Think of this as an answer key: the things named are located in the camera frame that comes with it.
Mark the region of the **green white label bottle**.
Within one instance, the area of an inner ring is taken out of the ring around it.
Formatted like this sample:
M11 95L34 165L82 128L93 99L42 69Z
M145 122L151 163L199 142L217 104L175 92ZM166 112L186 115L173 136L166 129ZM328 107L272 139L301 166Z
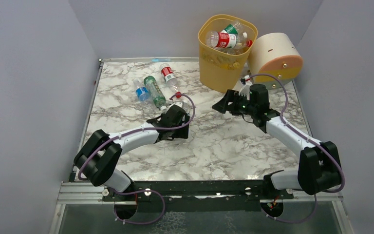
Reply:
M225 29L221 31L221 33L236 35L243 34L245 38L247 37L246 29L239 20L232 21Z

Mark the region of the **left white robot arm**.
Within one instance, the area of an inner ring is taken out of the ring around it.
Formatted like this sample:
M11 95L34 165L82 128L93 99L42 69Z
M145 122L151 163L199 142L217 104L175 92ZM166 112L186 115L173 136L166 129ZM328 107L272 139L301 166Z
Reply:
M123 193L132 179L116 168L119 158L141 146L163 140L188 138L190 116L178 105L147 120L138 128L108 134L95 131L74 158L74 165L94 186L107 186Z

